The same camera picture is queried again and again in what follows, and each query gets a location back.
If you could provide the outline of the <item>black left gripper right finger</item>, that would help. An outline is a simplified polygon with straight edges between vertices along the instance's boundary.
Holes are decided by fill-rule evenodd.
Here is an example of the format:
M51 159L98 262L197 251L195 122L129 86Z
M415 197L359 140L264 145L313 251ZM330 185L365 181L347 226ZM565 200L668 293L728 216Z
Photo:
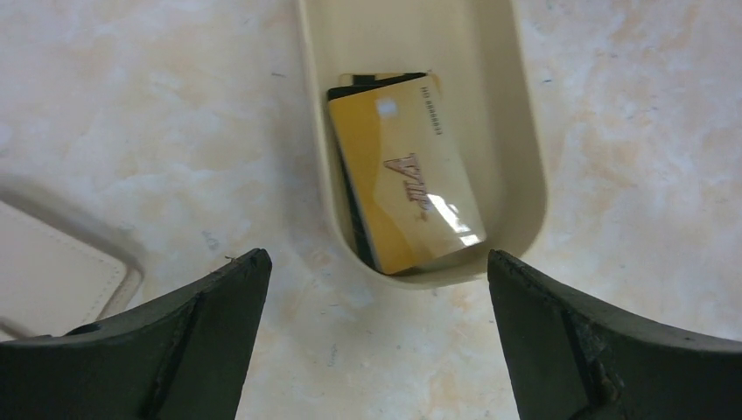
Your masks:
M739 342L643 318L502 250L487 279L520 418L740 418Z

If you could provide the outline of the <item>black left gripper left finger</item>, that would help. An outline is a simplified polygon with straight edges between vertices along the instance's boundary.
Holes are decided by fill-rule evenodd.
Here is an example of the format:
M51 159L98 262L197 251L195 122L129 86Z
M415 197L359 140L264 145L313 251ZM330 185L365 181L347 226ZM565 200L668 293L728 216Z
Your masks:
M272 262L256 248L60 336L1 345L4 419L232 419Z

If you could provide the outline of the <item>gold VIP card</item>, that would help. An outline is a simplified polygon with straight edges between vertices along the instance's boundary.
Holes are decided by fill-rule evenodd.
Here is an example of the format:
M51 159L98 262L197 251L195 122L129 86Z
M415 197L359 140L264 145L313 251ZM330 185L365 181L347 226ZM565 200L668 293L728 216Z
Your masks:
M435 75L327 107L357 177L379 272L421 268L487 238Z

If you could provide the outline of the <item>black card in tray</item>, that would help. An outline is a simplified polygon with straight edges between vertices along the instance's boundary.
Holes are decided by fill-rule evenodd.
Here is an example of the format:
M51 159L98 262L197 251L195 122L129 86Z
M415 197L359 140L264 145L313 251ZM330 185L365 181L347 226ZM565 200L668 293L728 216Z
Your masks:
M326 91L325 98L327 104L340 98L357 95L378 88L413 81L428 76L426 72L411 73L346 73L340 76L341 83L339 86L331 87ZM341 173L344 179L346 189L348 212L350 224L353 232L353 243L359 259L371 270L379 272L377 267L376 251L373 245L371 234L368 231L364 219L364 212L361 209L361 199L358 192L357 177L347 160L347 154L344 150L340 134L332 123L333 134L337 141L337 152L341 164Z

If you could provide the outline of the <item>beige oval tray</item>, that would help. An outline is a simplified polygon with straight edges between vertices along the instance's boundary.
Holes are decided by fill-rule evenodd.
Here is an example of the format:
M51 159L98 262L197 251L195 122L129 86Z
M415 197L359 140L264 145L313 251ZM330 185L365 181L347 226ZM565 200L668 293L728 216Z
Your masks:
M301 1L326 218L344 264L410 289L523 256L547 208L512 1Z

